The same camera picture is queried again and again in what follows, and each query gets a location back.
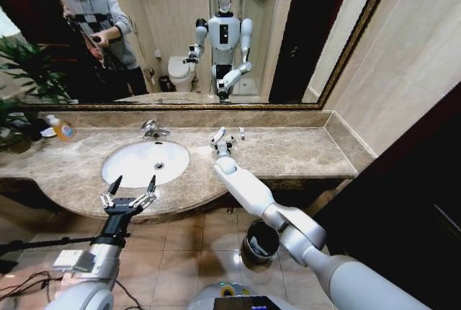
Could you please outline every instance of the gold mirror frame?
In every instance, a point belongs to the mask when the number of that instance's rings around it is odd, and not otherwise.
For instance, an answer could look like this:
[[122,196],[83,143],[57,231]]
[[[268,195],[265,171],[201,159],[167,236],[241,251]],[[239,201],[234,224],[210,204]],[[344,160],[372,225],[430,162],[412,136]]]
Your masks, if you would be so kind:
[[111,102],[104,104],[82,104],[82,105],[22,105],[22,111],[79,111],[79,110],[111,110],[111,111],[129,111],[129,110],[322,110],[326,100],[330,96],[334,85],[337,83],[340,75],[347,65],[354,49],[360,41],[363,32],[367,28],[377,5],[380,0],[367,0],[359,19],[355,23],[354,29],[344,46],[341,55],[331,72],[322,94],[316,103],[299,103],[299,104],[271,104],[271,103],[229,103],[229,104],[136,104],[130,102]]

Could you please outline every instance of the white sink basin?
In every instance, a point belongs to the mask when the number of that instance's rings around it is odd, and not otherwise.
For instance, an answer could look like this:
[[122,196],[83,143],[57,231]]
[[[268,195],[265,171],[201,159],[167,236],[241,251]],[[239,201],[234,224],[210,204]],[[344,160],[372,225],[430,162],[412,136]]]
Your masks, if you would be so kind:
[[140,142],[114,152],[102,165],[102,178],[108,184],[123,176],[120,187],[147,187],[156,175],[161,185],[179,177],[189,164],[189,153],[171,142]]

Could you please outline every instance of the mirror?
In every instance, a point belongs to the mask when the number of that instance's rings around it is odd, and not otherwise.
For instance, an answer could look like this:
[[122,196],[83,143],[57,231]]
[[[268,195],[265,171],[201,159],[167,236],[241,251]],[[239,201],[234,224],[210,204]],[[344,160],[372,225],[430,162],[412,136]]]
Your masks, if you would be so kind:
[[367,0],[0,2],[4,36],[0,66],[6,70],[0,73],[2,99],[77,107],[226,108],[238,104],[321,108],[362,34],[364,23],[358,21],[370,18],[376,4],[372,0],[367,4]]

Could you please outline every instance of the small bottle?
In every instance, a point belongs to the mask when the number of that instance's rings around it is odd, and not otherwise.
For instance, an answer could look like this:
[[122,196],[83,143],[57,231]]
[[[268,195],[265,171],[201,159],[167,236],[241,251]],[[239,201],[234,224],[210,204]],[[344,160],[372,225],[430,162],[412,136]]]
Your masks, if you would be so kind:
[[56,135],[62,141],[70,141],[75,136],[75,130],[68,123],[57,119],[57,117],[52,114],[47,115],[46,118],[56,132]]

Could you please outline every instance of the hand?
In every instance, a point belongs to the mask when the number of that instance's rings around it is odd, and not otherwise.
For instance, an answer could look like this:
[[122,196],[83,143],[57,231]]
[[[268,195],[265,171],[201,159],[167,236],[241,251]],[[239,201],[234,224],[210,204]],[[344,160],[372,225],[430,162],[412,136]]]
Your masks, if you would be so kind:
[[98,60],[102,60],[103,57],[102,57],[102,54],[101,54],[101,51],[96,48],[96,47],[93,47],[93,48],[90,48],[89,51],[91,52],[91,54],[93,54],[93,56],[98,59]]
[[[96,37],[98,37],[100,39],[100,40],[98,40],[98,42],[94,40],[94,38],[96,38]],[[101,46],[103,48],[109,47],[109,36],[107,34],[107,30],[102,30],[100,32],[97,32],[96,34],[91,35],[91,38],[93,38],[93,41],[97,45],[99,45],[99,46]]]

